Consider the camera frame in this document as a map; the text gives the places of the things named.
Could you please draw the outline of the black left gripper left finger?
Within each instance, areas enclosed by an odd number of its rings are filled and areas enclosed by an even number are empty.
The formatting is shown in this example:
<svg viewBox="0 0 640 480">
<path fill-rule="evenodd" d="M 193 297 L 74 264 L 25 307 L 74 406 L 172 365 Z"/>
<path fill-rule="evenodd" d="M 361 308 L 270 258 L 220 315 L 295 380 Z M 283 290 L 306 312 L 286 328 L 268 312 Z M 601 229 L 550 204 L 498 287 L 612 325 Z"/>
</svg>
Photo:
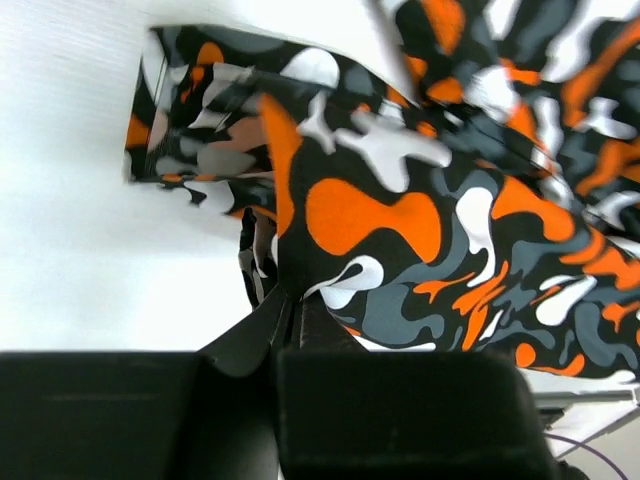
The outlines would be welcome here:
<svg viewBox="0 0 640 480">
<path fill-rule="evenodd" d="M 281 479 L 274 292 L 196 351 L 5 352 L 5 479 Z"/>
</svg>

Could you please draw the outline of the orange camouflage shorts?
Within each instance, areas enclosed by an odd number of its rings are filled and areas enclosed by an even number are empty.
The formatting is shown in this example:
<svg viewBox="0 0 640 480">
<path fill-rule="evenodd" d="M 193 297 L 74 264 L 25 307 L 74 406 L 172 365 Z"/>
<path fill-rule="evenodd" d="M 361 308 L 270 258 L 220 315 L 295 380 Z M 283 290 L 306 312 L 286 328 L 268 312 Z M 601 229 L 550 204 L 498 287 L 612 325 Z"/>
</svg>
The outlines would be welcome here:
<svg viewBox="0 0 640 480">
<path fill-rule="evenodd" d="M 398 92 L 331 50 L 153 26 L 131 181 L 239 217 L 246 368 L 316 298 L 357 342 L 639 379 L 639 5 L 381 1 Z"/>
</svg>

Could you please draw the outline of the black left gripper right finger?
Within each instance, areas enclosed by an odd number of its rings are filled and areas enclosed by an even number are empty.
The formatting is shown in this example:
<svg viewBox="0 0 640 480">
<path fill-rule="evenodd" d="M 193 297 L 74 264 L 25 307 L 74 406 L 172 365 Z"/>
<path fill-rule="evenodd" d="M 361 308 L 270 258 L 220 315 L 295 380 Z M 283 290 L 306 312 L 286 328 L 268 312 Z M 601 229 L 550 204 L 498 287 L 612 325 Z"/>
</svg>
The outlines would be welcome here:
<svg viewBox="0 0 640 480">
<path fill-rule="evenodd" d="M 506 359 L 369 352 L 318 298 L 296 306 L 277 357 L 288 479 L 551 479 L 532 395 Z"/>
</svg>

